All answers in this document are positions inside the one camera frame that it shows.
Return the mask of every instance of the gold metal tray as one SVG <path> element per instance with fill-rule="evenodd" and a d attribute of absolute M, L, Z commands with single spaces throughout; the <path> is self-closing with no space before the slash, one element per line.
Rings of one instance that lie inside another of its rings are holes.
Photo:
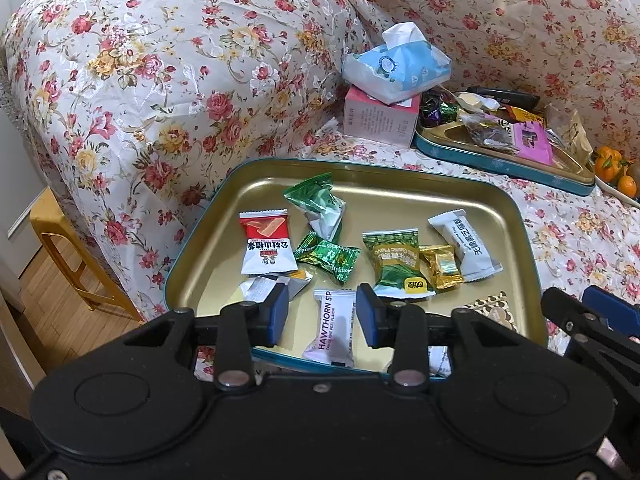
<path fill-rule="evenodd" d="M 450 148 L 458 148 L 468 152 L 477 153 L 479 155 L 486 155 L 491 158 L 500 158 L 514 164 L 528 166 L 534 170 L 543 171 L 544 173 L 567 178 L 579 184 L 583 184 L 584 186 L 593 186 L 593 183 L 595 182 L 593 171 L 585 168 L 571 155 L 565 153 L 556 146 L 552 146 L 554 165 L 547 166 L 546 164 L 540 164 L 539 162 L 510 155 L 509 153 L 496 152 L 495 150 L 489 150 L 488 148 L 478 146 L 471 140 L 465 125 L 460 121 L 441 124 L 434 128 L 421 128 L 418 126 L 417 131 L 418 134 L 423 136 L 425 139 L 444 146 L 449 146 Z"/>
<path fill-rule="evenodd" d="M 327 272 L 301 264 L 314 279 L 289 304 L 289 317 L 280 345 L 282 357 L 300 358 L 318 328 L 315 288 L 356 288 L 374 283 L 374 269 L 362 243 L 362 232 L 399 228 L 419 229 L 421 244 L 441 244 L 442 238 L 427 219 L 464 208 L 489 252 L 504 266 L 490 278 L 463 283 L 420 303 L 429 312 L 449 314 L 452 309 L 505 291 L 520 333 L 546 346 L 546 324 L 540 311 L 540 284 L 520 213 L 511 198 L 491 184 L 418 171 L 379 166 L 265 158 L 245 163 L 226 180 L 185 244 L 166 282 L 170 308 L 191 307 L 197 316 L 218 314 L 239 283 L 246 237 L 238 213 L 286 208 L 291 243 L 296 246 L 308 232 L 300 211 L 282 191 L 305 178 L 330 171 L 334 193 L 346 201 L 340 243 L 362 248 L 349 281 L 340 287 Z M 384 371 L 391 349 L 367 347 L 357 319 L 354 321 L 355 367 Z"/>

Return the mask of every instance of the wooden floor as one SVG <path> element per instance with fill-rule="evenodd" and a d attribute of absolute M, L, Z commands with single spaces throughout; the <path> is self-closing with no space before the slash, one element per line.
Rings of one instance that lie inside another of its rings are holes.
<path fill-rule="evenodd" d="M 69 266 L 77 268 L 80 257 L 73 246 L 64 238 L 56 245 Z M 44 249 L 29 263 L 20 282 L 26 309 L 16 321 L 47 372 L 139 326 L 117 306 L 104 304 L 90 311 Z M 89 291 L 106 294 L 88 269 L 82 282 Z"/>

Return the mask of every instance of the kiwi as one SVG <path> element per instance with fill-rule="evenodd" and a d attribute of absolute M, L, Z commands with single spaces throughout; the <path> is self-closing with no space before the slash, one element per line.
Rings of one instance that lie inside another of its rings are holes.
<path fill-rule="evenodd" d="M 636 181 L 636 184 L 640 185 L 640 162 L 634 162 L 626 169 L 626 174 Z"/>

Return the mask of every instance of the blue gripper pad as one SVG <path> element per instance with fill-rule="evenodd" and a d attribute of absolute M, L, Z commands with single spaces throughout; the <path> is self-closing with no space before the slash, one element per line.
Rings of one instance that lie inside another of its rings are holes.
<path fill-rule="evenodd" d="M 378 329 L 376 329 L 376 323 L 374 320 L 375 314 L 373 305 L 360 285 L 356 290 L 356 315 L 358 316 L 358 321 L 362 327 L 364 339 L 367 341 L 367 346 L 376 348 L 376 344 L 378 342 Z"/>
<path fill-rule="evenodd" d="M 582 294 L 582 304 L 607 319 L 609 327 L 627 337 L 640 335 L 638 307 L 620 300 L 599 286 L 588 286 Z"/>
<path fill-rule="evenodd" d="M 277 294 L 277 298 L 273 302 L 273 308 L 271 309 L 268 334 L 269 341 L 275 345 L 280 340 L 284 323 L 289 314 L 289 290 L 283 283 L 278 283 L 269 293 L 265 301 L 270 300 L 273 294 Z"/>

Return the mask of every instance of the red and white candy wrapper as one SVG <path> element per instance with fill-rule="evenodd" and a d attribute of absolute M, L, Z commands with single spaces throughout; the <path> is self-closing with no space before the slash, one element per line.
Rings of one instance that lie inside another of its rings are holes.
<path fill-rule="evenodd" d="M 298 269 L 291 250 L 287 215 L 286 209 L 240 213 L 240 223 L 247 237 L 243 274 Z"/>

